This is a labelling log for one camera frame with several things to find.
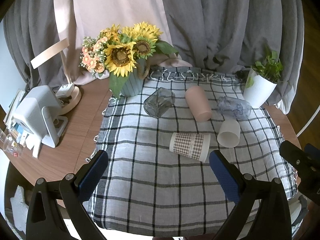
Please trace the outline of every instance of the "plaid tablecloth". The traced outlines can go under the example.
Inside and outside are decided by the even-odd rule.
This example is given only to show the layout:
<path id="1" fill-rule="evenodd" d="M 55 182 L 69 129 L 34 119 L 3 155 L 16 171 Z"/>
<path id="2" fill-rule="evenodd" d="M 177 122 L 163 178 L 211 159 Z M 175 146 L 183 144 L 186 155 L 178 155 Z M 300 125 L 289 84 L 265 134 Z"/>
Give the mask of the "plaid tablecloth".
<path id="1" fill-rule="evenodd" d="M 231 212 L 229 202 L 212 172 L 208 158 L 201 163 L 169 151 L 173 132 L 210 133 L 209 152 L 219 149 L 242 173 L 256 179 L 281 178 L 287 198 L 297 188 L 292 167 L 279 155 L 283 141 L 264 108 L 253 109 L 248 120 L 238 120 L 240 143 L 225 148 L 217 143 L 221 123 L 216 112 L 220 96 L 242 97 L 234 76 L 198 68 L 153 68 L 135 97 L 111 100 L 101 125 L 97 149 L 109 154 L 109 165 L 90 201 L 84 206 L 99 227 L 150 236 L 190 236 L 216 232 Z M 199 85 L 213 110 L 211 120 L 197 123 L 184 98 Z M 160 119 L 150 117 L 144 100 L 159 87 L 175 93 L 175 104 Z M 256 202 L 250 220 L 258 209 Z"/>

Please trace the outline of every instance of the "power strip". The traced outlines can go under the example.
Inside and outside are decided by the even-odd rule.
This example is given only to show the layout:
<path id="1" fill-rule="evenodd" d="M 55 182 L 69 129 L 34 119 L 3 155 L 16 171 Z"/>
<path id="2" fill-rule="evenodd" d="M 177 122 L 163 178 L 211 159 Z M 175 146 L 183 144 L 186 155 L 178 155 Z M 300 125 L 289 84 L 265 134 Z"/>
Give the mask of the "power strip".
<path id="1" fill-rule="evenodd" d="M 71 92 L 75 89 L 75 85 L 73 83 L 68 85 L 62 85 L 59 90 L 56 92 L 57 99 L 66 98 L 71 95 Z"/>

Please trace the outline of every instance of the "blue gripper pad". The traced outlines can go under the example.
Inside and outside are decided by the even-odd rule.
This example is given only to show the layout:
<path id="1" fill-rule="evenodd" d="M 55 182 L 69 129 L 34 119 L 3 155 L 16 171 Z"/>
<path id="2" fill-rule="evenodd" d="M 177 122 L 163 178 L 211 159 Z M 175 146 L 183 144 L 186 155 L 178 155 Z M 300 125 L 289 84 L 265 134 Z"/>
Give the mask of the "blue gripper pad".
<path id="1" fill-rule="evenodd" d="M 239 185 L 236 182 L 235 178 L 230 174 L 229 169 L 222 162 L 220 157 L 215 153 L 215 151 L 212 151 L 210 153 L 209 163 L 227 199 L 237 204 L 240 201 Z"/>
<path id="2" fill-rule="evenodd" d="M 78 186 L 78 200 L 80 203 L 84 201 L 88 201 L 96 188 L 99 180 L 103 176 L 104 171 L 106 170 L 109 162 L 109 157 L 107 152 L 105 151 L 98 151 L 96 155 L 88 164 L 84 164 L 80 169 L 87 168 L 89 169 L 85 171 L 83 179 L 80 181 Z"/>

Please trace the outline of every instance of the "blue flower pot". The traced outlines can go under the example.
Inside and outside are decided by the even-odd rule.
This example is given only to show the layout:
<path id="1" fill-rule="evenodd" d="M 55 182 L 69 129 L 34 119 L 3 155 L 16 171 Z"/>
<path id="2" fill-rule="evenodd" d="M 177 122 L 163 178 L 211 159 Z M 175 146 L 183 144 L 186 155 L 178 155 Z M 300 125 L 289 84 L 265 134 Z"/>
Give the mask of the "blue flower pot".
<path id="1" fill-rule="evenodd" d="M 140 65 L 140 73 L 143 74 L 145 69 L 145 59 L 140 58 L 136 60 L 136 65 Z M 134 97 L 141 93 L 143 86 L 143 79 L 139 78 L 139 70 L 133 68 L 133 72 L 129 74 L 128 80 L 124 83 L 121 90 L 121 95 L 124 97 Z"/>

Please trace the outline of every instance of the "paper cup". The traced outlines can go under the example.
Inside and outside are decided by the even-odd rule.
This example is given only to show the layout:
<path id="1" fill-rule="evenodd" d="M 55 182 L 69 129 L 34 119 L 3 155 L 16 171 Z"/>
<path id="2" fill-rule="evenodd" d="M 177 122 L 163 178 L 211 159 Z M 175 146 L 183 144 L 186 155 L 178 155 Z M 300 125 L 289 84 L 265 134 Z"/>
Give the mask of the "paper cup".
<path id="1" fill-rule="evenodd" d="M 185 98 L 197 122 L 205 122 L 212 117 L 211 107 L 202 87 L 194 86 L 189 88 L 186 91 Z"/>
<path id="2" fill-rule="evenodd" d="M 219 130 L 217 141 L 227 148 L 236 147 L 240 141 L 240 125 L 234 120 L 225 120 Z"/>
<path id="3" fill-rule="evenodd" d="M 173 133 L 169 150 L 171 152 L 205 162 L 209 152 L 210 134 Z"/>

